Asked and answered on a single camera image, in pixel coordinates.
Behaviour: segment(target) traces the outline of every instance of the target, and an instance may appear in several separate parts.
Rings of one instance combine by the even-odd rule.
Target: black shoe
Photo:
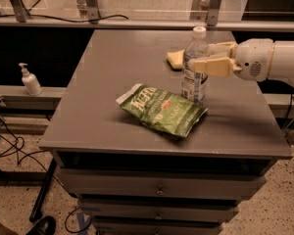
[[[53,235],[56,231],[56,220],[50,215],[40,219],[26,235]]]

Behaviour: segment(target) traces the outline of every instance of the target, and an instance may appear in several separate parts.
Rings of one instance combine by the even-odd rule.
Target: yellow sponge
[[[182,70],[183,68],[183,54],[184,50],[177,52],[167,52],[167,60],[174,70]]]

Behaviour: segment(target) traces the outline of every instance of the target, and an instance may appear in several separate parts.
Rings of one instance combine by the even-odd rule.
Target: drawer
[[[217,235],[221,232],[218,224],[205,222],[93,218],[93,225],[99,232],[118,235]]]
[[[233,201],[101,197],[79,199],[78,205],[88,215],[148,218],[155,220],[189,220],[222,223],[230,221],[238,207]]]
[[[166,198],[247,200],[264,184],[260,176],[105,171],[61,168],[70,193]]]

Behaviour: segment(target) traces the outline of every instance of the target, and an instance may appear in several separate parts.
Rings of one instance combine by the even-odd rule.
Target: plastic bottle
[[[188,62],[207,56],[209,47],[205,40],[206,29],[201,26],[194,27],[192,36],[193,40],[185,49],[183,55],[182,96],[194,103],[202,104],[208,76],[205,73],[196,73],[188,66]]]
[[[39,95],[42,92],[42,88],[37,80],[37,77],[28,71],[26,68],[27,64],[19,63],[19,66],[22,68],[22,82],[25,85],[28,93],[31,96]]]

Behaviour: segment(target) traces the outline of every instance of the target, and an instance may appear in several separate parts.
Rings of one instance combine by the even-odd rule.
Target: clear water bottle
[[[201,26],[193,28],[193,40],[184,51],[182,96],[197,104],[202,104],[206,94],[208,76],[198,73],[189,66],[189,61],[207,57],[208,44],[206,42],[206,29]]]

